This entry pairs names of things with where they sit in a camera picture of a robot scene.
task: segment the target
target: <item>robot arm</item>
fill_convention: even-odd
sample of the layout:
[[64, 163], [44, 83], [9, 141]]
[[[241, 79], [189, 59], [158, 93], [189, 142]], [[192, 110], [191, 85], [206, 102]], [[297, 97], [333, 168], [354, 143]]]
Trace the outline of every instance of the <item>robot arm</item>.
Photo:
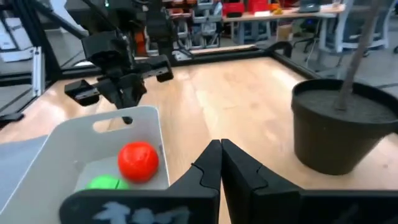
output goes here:
[[[133, 3], [130, 0], [99, 0], [96, 4], [103, 4], [101, 7], [97, 7], [90, 0], [79, 1], [85, 2], [89, 7], [90, 10], [85, 11], [86, 14], [89, 13], [91, 15], [94, 13], [97, 15], [98, 22], [91, 21], [90, 29], [93, 30], [94, 28], [94, 30], [101, 30], [101, 32], [91, 33], [90, 36], [82, 38], [81, 42], [86, 59], [101, 69], [102, 76], [98, 78], [98, 82], [94, 85], [90, 85], [85, 80], [65, 85], [65, 94], [82, 106], [98, 102], [100, 95], [103, 95], [109, 102], [114, 103], [117, 109], [121, 109], [138, 105], [142, 95], [147, 91], [144, 86], [145, 78], [156, 76], [159, 82], [173, 79], [174, 76], [168, 59], [168, 56], [173, 56], [172, 52], [169, 54], [168, 50], [163, 50], [161, 52], [164, 53], [161, 53], [158, 57], [135, 61], [131, 51], [134, 42], [126, 30], [116, 27], [104, 15], [103, 9], [106, 7], [110, 7], [111, 11], [112, 9], [123, 8], [122, 12], [131, 13], [132, 17], [130, 19], [136, 19]], [[149, 4], [148, 12], [158, 9], [159, 5]], [[84, 20], [84, 16], [77, 16], [74, 12], [70, 13], [77, 23], [80, 23], [83, 27], [90, 25]], [[147, 27], [153, 35], [151, 38], [158, 42], [160, 46], [163, 46], [163, 49], [172, 49], [173, 41], [170, 38], [170, 26], [168, 26], [168, 20], [162, 17], [162, 15], [166, 14], [148, 14], [158, 14], [157, 16], [147, 16], [147, 23], [149, 23]], [[132, 122], [129, 118], [123, 119], [127, 124]]]

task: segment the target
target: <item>red ball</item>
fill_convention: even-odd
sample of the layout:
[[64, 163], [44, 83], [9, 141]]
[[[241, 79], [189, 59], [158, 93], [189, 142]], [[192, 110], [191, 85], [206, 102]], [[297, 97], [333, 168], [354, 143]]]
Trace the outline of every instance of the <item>red ball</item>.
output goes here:
[[120, 173], [124, 178], [144, 183], [150, 180], [159, 166], [155, 148], [146, 142], [132, 142], [123, 146], [118, 155]]

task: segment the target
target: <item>bin handle hole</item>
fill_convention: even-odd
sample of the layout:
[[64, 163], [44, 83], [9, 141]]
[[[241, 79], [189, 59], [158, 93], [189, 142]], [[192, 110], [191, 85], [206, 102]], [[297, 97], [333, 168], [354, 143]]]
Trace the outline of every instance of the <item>bin handle hole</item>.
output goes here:
[[123, 117], [116, 117], [116, 118], [96, 121], [93, 124], [93, 129], [97, 133], [106, 133], [109, 131], [131, 128], [132, 124], [133, 122], [131, 117], [123, 116]]

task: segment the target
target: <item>wooden table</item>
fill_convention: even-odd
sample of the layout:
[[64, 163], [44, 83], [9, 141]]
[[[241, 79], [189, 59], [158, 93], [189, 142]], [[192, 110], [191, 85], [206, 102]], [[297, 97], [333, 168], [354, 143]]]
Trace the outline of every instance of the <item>wooden table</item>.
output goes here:
[[[256, 15], [256, 14], [250, 14], [248, 12], [245, 12], [241, 17], [236, 17], [236, 18], [223, 18], [223, 22], [230, 22], [231, 23], [231, 37], [234, 39], [234, 26], [235, 22], [255, 22], [255, 21], [269, 21], [269, 20], [276, 20], [276, 19], [298, 19], [298, 18], [304, 18], [304, 17], [321, 17], [323, 19], [327, 18], [334, 18], [336, 17], [337, 14], [343, 12], [345, 10], [345, 4], [340, 4], [338, 7], [332, 7], [330, 5], [324, 5], [320, 12], [313, 12], [313, 13], [299, 13], [299, 8], [298, 7], [293, 7], [290, 9], [284, 9], [283, 14], [281, 15]], [[256, 39], [258, 36], [258, 32], [253, 31], [256, 34], [252, 34], [253, 38]], [[242, 24], [238, 24], [238, 43], [239, 45], [244, 44], [244, 37], [245, 36], [245, 31], [244, 31], [244, 26]]]
[[223, 17], [223, 22], [244, 22], [244, 21], [268, 21], [274, 19], [295, 19], [303, 17], [335, 17], [336, 14], [342, 13], [345, 10], [345, 4], [340, 4], [338, 7], [322, 7], [319, 12], [299, 13], [298, 7], [284, 9], [281, 15], [269, 16], [255, 16], [254, 14], [245, 12], [241, 17], [228, 18]]
[[[293, 153], [292, 87], [303, 80], [271, 58], [174, 68], [165, 83], [146, 81], [141, 105], [159, 109], [170, 182], [175, 182], [211, 139], [228, 138], [281, 176], [306, 189], [397, 189], [398, 138], [389, 136], [354, 172], [323, 175], [301, 164]], [[115, 110], [105, 99], [81, 107], [57, 82], [25, 110], [26, 117], [0, 131], [0, 142], [48, 134], [62, 121]], [[97, 127], [112, 129], [120, 120]], [[229, 223], [224, 196], [220, 223]]]

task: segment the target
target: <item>green ball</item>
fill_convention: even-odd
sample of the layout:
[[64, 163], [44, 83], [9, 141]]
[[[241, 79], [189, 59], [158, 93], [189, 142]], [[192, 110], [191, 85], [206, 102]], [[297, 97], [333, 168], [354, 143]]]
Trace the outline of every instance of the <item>green ball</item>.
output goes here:
[[112, 177], [110, 175], [101, 175], [99, 177], [95, 177], [86, 186], [86, 189], [128, 190], [129, 184], [124, 180]]

